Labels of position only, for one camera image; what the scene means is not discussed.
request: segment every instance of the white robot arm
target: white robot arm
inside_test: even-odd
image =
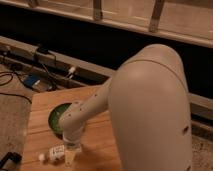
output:
[[[192,171],[188,89],[178,54],[150,45],[62,115],[64,141],[79,143],[89,118],[109,109],[124,171]]]

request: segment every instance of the black cable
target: black cable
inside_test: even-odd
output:
[[[43,66],[45,72],[47,73],[47,75],[49,77],[49,81],[50,81],[51,86],[52,86],[51,90],[56,90],[57,89],[57,84],[54,81],[53,75],[49,72],[49,70],[47,69],[47,67],[43,63],[41,63],[41,65]]]
[[[10,79],[7,80],[7,81],[5,81],[5,82],[3,82],[3,83],[0,83],[0,86],[4,86],[4,85],[9,84],[13,80],[13,75],[14,74],[17,76],[17,78],[19,79],[19,81],[23,84],[20,76],[25,75],[25,74],[19,74],[19,73],[16,73],[14,71],[3,71],[3,72],[0,72],[0,78],[5,77],[5,76],[9,76]],[[0,94],[1,95],[7,95],[7,96],[21,97],[21,98],[26,99],[29,103],[32,103],[31,100],[28,97],[20,95],[20,94],[4,93],[4,92],[0,92]]]
[[[32,104],[32,101],[26,97],[26,96],[23,96],[23,95],[20,95],[20,94],[13,94],[13,93],[3,93],[3,92],[0,92],[1,95],[5,95],[5,96],[15,96],[15,97],[21,97],[21,98],[24,98],[25,100],[27,100],[30,104]]]
[[[9,83],[13,80],[13,75],[10,74],[10,73],[5,73],[5,74],[0,75],[0,79],[3,78],[3,77],[5,77],[5,76],[9,76],[10,79],[8,79],[7,81],[5,81],[5,82],[3,82],[3,83],[0,83],[0,86],[7,85],[7,84],[9,84]]]

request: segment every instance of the green bowl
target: green bowl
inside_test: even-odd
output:
[[[48,118],[48,124],[53,133],[59,137],[62,138],[62,129],[59,126],[59,119],[61,115],[67,110],[68,107],[70,107],[71,103],[64,103],[56,106],[49,115]]]

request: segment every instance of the wooden cutting board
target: wooden cutting board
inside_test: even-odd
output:
[[[81,140],[82,152],[75,157],[72,167],[66,167],[64,163],[42,164],[38,160],[40,153],[63,144],[48,126],[50,111],[62,103],[85,100],[97,88],[98,86],[82,87],[33,96],[21,171],[122,171],[108,112],[101,113],[86,123]]]

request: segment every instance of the black panel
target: black panel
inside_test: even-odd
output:
[[[144,46],[162,43],[181,56],[190,92],[213,98],[213,49],[0,5],[0,35],[117,69]]]

